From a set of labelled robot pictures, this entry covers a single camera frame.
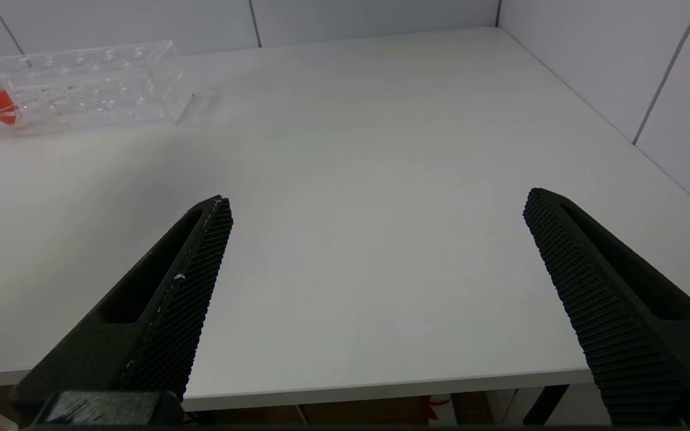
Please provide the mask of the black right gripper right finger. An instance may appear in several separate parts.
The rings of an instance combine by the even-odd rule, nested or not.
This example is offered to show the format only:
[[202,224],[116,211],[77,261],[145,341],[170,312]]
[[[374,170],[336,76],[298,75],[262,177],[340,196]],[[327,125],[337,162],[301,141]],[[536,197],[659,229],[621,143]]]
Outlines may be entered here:
[[602,224],[533,188],[523,218],[615,426],[690,426],[690,297]]

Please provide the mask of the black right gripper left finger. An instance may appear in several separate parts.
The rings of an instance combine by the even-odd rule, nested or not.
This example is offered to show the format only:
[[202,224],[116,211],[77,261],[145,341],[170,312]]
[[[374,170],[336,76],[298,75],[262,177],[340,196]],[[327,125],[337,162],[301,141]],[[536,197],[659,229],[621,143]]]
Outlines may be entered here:
[[228,198],[190,208],[12,390],[24,427],[167,427],[232,232]]

